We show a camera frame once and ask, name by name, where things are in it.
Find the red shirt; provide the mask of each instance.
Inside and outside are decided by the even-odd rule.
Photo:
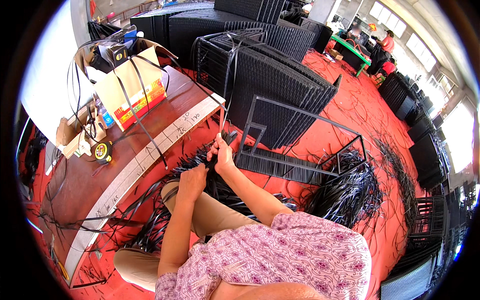
[[[388,53],[392,53],[393,48],[395,47],[395,43],[393,42],[393,37],[387,35],[386,38],[382,41],[385,45],[382,46],[382,49],[387,51]]]
[[[392,64],[390,61],[387,61],[382,66],[382,69],[385,70],[385,73],[387,73],[387,75],[390,75],[391,72],[395,71],[396,66],[394,64]]]

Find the window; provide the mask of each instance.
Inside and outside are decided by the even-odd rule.
[[[455,86],[455,84],[453,82],[451,82],[447,76],[443,75],[441,78],[440,78],[440,84],[442,85],[442,87],[444,88],[445,92],[448,94],[449,97],[453,96],[453,87]]]
[[[407,26],[400,19],[392,14],[386,7],[378,2],[373,4],[370,15],[383,23],[385,27],[392,30],[397,37],[401,37]]]
[[[460,103],[442,124],[448,148],[452,155],[455,173],[472,162],[473,117]]]
[[[425,45],[420,41],[415,33],[408,39],[407,47],[415,54],[415,56],[423,64],[427,72],[430,72],[433,66],[437,63],[437,60]]]

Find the black metal chair frame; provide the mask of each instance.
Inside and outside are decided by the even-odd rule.
[[[276,158],[273,158],[273,157],[267,157],[267,156],[263,156],[263,155],[260,155],[258,153],[255,153],[255,150],[257,149],[257,146],[263,136],[263,134],[265,133],[265,130],[266,130],[266,126],[265,125],[262,125],[262,124],[258,124],[258,123],[255,123],[255,122],[252,122],[252,118],[253,118],[253,113],[255,112],[255,105],[256,105],[256,102],[257,101],[263,101],[263,102],[267,102],[267,103],[271,103],[271,104],[274,104],[274,105],[278,105],[278,106],[281,106],[281,107],[284,107],[284,108],[288,108],[288,109],[291,109],[295,112],[299,112],[299,113],[302,113],[302,114],[305,114],[309,117],[313,117],[313,118],[316,118],[318,120],[322,120],[322,121],[325,121],[329,124],[332,124],[338,128],[341,128],[343,130],[346,130],[348,132],[351,132],[353,134],[356,135],[356,137],[351,141],[349,142],[347,145],[345,145],[344,147],[342,147],[338,152],[336,152],[334,155],[332,155],[329,159],[327,159],[326,161],[324,161],[323,163],[319,164],[316,168],[313,168],[313,167],[309,167],[309,166],[305,166],[305,165],[300,165],[300,164],[296,164],[296,163],[292,163],[292,162],[286,162],[286,161],[283,161],[283,160],[279,160],[279,159],[276,159]],[[255,129],[259,129],[260,130],[260,134],[258,135],[256,141],[255,141],[255,144],[253,145],[253,148],[250,150],[250,151],[247,151],[247,150],[244,150],[243,149],[243,146],[245,145],[245,140],[247,138],[247,135],[248,135],[248,132],[250,130],[250,128],[255,128]],[[295,145],[295,143],[303,136],[303,134],[298,137],[298,139],[293,143],[293,145]],[[340,168],[340,157],[339,155],[347,150],[351,145],[353,145],[354,142],[356,142],[357,140],[360,141],[361,143],[361,147],[362,147],[362,153],[363,153],[363,160],[360,161],[359,163],[353,165],[352,167],[350,167],[349,169],[347,170],[344,170],[342,171],[341,168]],[[260,96],[257,96],[257,95],[254,95],[253,96],[253,99],[252,99],[252,104],[250,106],[250,111],[249,111],[249,114],[248,114],[248,118],[247,118],[247,122],[245,123],[245,129],[243,131],[243,135],[242,135],[242,138],[241,138],[241,142],[240,142],[240,146],[239,146],[239,150],[238,150],[238,153],[237,153],[237,156],[236,156],[236,159],[235,159],[235,163],[237,164],[240,160],[240,156],[242,155],[248,155],[248,156],[253,156],[253,157],[256,157],[256,158],[260,158],[260,159],[264,159],[264,160],[269,160],[269,161],[272,161],[272,162],[277,162],[277,163],[281,163],[281,164],[285,164],[285,165],[289,165],[291,167],[298,167],[298,168],[303,168],[303,169],[308,169],[308,170],[311,170],[311,171],[315,171],[315,172],[319,172],[319,173],[323,173],[323,174],[326,174],[326,175],[331,175],[333,178],[331,180],[329,180],[327,183],[339,178],[339,177],[342,177],[342,176],[345,176],[351,172],[353,172],[356,168],[358,168],[359,166],[363,165],[366,161],[367,161],[367,155],[366,155],[366,151],[365,151],[365,145],[363,144],[363,137],[360,133],[342,125],[342,124],[339,124],[337,122],[334,122],[332,120],[329,120],[327,118],[324,118],[324,117],[321,117],[319,115],[315,115],[309,111],[306,111],[304,109],[301,109],[301,108],[296,108],[294,106],[291,106],[291,105],[288,105],[288,104],[285,104],[285,103],[281,103],[281,102],[278,102],[278,101],[275,101],[275,100],[271,100],[271,99],[267,99],[267,98],[264,98],[264,97],[260,97]],[[334,173],[334,172],[329,172],[329,171],[325,171],[322,169],[323,166],[325,166],[328,162],[330,162],[333,158],[336,157],[336,162],[338,163],[338,173]]]

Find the measuring tape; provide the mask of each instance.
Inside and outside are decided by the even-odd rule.
[[[112,160],[112,142],[100,143],[95,148],[95,158],[99,164],[107,164]]]

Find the white wall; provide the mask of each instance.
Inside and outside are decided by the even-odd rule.
[[[67,71],[77,51],[73,34],[70,1],[59,8],[45,28],[32,52],[20,89],[20,101],[40,131],[53,143],[60,119],[73,116],[67,93]],[[80,106],[91,98],[93,88],[79,70],[81,84]],[[74,74],[78,97],[78,83]],[[70,103],[76,109],[77,99],[72,92],[72,73],[69,77]]]

